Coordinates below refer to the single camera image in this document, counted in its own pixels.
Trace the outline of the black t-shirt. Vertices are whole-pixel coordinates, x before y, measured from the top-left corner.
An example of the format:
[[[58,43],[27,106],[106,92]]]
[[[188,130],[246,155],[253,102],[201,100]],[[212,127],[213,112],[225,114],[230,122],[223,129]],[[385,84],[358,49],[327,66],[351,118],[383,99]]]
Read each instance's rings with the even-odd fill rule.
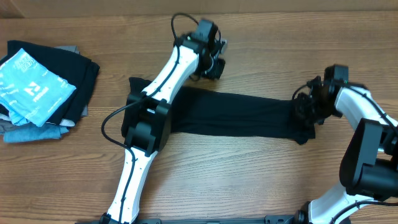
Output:
[[[315,138],[314,125],[294,118],[294,103],[183,86],[172,106],[171,132],[209,136],[292,139]]]

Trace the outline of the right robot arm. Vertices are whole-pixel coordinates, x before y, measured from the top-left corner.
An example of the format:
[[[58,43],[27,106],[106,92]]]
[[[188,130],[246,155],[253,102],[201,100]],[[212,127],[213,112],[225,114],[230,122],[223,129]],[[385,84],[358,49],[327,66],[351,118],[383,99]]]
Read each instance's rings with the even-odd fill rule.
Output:
[[[291,223],[350,223],[367,205],[395,207],[397,197],[397,121],[372,98],[368,88],[348,80],[349,69],[334,64],[292,95],[294,118],[306,127],[330,116],[345,117],[354,134],[341,160],[339,182],[297,210]]]

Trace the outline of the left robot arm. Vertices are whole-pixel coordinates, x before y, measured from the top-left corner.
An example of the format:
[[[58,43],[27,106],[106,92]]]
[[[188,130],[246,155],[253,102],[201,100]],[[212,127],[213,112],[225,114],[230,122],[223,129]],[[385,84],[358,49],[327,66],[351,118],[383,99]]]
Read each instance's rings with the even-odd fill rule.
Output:
[[[129,95],[126,106],[104,121],[124,112],[124,142],[106,139],[124,148],[124,166],[114,200],[99,223],[135,223],[150,165],[164,148],[171,130],[171,105],[191,75],[218,79],[227,46],[218,26],[202,19],[193,32],[174,36],[169,60],[157,77],[140,93]]]

